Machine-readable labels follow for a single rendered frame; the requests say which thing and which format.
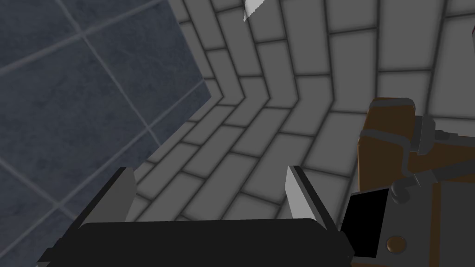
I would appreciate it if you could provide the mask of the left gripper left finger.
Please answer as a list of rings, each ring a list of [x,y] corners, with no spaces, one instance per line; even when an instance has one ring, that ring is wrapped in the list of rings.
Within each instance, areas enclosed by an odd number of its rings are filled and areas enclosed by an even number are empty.
[[[77,227],[86,223],[124,222],[136,190],[133,169],[119,168],[77,217]]]

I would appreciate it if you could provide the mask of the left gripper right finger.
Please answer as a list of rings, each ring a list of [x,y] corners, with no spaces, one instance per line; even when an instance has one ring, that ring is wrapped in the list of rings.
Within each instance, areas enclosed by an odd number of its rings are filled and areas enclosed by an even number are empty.
[[[327,210],[301,167],[288,167],[285,193],[294,219],[310,218],[327,229]]]

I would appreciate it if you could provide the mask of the brown and grey cabinet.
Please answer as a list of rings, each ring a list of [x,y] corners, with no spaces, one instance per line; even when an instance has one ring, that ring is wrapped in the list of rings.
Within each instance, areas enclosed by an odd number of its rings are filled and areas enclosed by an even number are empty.
[[[437,130],[409,98],[375,98],[341,225],[351,267],[475,267],[475,137]]]

